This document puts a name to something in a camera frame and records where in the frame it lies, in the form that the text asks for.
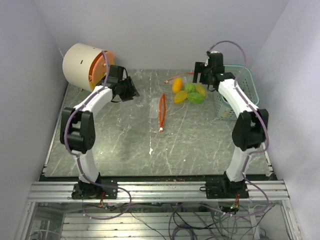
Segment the clear zip bag red seal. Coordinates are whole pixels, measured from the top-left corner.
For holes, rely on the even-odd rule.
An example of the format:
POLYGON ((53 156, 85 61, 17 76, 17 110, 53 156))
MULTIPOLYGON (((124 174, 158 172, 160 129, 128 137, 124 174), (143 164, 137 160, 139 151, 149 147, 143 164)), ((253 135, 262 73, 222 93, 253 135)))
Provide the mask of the clear zip bag red seal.
POLYGON ((136 126, 142 131, 151 133, 162 133, 164 131, 164 120, 166 116, 165 95, 144 95, 143 100, 136 104, 137 119, 136 126))

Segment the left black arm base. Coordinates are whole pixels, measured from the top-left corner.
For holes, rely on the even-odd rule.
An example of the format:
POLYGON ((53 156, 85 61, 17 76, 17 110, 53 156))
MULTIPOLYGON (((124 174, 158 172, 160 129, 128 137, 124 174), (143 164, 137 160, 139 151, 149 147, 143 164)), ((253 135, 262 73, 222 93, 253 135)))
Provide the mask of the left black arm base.
POLYGON ((73 186, 71 198, 73 200, 116 199, 118 185, 114 182, 98 186, 92 183, 78 181, 73 186))

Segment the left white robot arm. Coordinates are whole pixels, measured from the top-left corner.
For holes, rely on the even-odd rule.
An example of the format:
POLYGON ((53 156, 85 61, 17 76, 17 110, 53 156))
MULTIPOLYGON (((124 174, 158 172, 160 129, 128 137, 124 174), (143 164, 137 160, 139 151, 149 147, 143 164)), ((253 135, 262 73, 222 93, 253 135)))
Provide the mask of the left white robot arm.
POLYGON ((78 171, 78 186, 81 191, 96 199, 102 193, 101 175, 96 167, 92 148, 96 141, 95 117, 108 103, 133 100, 139 93, 123 66, 111 65, 93 92, 75 107, 62 111, 60 142, 75 158, 78 171))

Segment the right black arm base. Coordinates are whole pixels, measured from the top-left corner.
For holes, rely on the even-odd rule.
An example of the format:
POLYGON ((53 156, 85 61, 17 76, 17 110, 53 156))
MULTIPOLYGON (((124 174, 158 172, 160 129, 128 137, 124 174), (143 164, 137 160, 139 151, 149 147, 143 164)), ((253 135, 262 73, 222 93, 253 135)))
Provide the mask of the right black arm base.
POLYGON ((232 182, 228 179, 206 182, 199 188, 205 192, 207 199, 248 199, 249 193, 245 181, 232 182))

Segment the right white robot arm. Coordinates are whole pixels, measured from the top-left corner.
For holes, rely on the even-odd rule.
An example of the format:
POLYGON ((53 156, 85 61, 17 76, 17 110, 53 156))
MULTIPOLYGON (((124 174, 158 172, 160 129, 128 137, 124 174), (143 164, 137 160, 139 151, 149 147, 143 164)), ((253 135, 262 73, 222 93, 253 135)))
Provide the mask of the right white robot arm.
POLYGON ((237 182, 244 180, 251 155, 257 153, 267 140, 269 113, 260 109, 238 87, 236 76, 225 71, 223 54, 208 51, 205 62, 196 62, 193 82, 211 85, 226 99, 236 116, 232 130, 232 141, 235 145, 231 163, 225 174, 228 178, 220 186, 221 194, 226 198, 238 192, 237 182))

